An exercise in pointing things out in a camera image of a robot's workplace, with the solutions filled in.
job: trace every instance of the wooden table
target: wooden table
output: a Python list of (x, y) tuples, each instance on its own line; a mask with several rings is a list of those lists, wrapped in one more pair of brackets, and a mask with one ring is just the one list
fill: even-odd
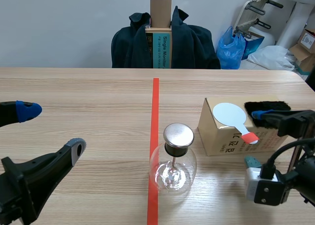
[[(23, 162), (55, 152), (71, 138), (87, 142), (34, 224), (147, 224), (154, 77), (160, 78), (160, 143), (168, 124), (185, 123), (195, 131), (192, 148), (198, 161), (185, 201), (171, 205), (160, 196), (160, 225), (312, 223), (314, 208), (298, 192), (278, 207), (246, 201), (244, 156), (207, 157), (197, 133), (205, 97), (276, 94), (293, 109), (315, 110), (315, 93), (293, 72), (0, 68), (0, 101), (43, 107), (38, 118), (0, 129), (0, 158)], [(286, 169), (290, 153), (279, 158), (278, 169)], [(262, 161), (269, 155), (254, 154)]]

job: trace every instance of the cable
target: cable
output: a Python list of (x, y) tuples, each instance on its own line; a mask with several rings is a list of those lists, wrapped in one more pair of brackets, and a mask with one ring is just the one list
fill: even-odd
[(268, 165), (273, 165), (275, 163), (276, 158), (282, 154), (284, 151), (291, 149), (293, 147), (299, 146), (299, 145), (305, 145), (305, 144), (315, 144), (315, 138), (308, 138), (308, 139), (302, 139), (297, 140), (291, 143), (288, 143), (284, 146), (282, 146), (280, 149), (278, 149), (267, 161)]

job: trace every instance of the metal bottle cap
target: metal bottle cap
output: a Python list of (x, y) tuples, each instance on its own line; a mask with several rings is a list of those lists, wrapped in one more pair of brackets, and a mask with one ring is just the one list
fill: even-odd
[(182, 123), (168, 125), (164, 130), (163, 137), (167, 145), (177, 149), (187, 148), (194, 140), (190, 127)]

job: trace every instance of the white wall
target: white wall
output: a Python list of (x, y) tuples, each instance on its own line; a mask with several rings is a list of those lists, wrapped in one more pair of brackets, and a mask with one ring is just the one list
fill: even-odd
[[(209, 29), (217, 46), (246, 1), (173, 0), (173, 7)], [(286, 8), (263, 20), (278, 24), (276, 36), (292, 6), (280, 2)], [(0, 0), (0, 66), (110, 67), (112, 37), (134, 12), (150, 12), (150, 0)]]

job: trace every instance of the white plastic bag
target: white plastic bag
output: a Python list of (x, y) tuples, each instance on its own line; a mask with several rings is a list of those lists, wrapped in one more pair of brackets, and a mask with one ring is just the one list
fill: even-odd
[(249, 54), (247, 60), (269, 70), (292, 71), (294, 70), (294, 65), (285, 58), (286, 53), (287, 49), (278, 45), (272, 45)]

